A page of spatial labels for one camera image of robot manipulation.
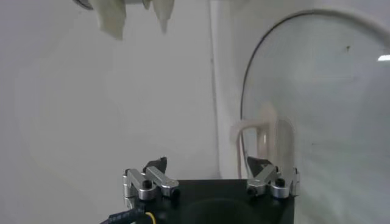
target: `black platform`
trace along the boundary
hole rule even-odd
[[[294,198],[258,198],[246,193],[246,180],[180,180],[180,197],[161,195],[144,203],[158,224],[293,224]],[[137,224],[151,224],[148,217]]]

